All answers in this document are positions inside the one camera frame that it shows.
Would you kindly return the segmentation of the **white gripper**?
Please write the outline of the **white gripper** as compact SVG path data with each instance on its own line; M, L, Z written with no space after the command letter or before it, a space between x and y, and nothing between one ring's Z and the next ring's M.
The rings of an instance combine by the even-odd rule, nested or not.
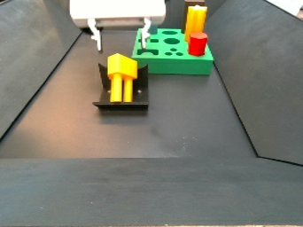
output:
M165 18L164 0L69 0L69 15L77 27L89 27L90 39L101 51L97 27L141 28L141 49L146 47L150 25Z

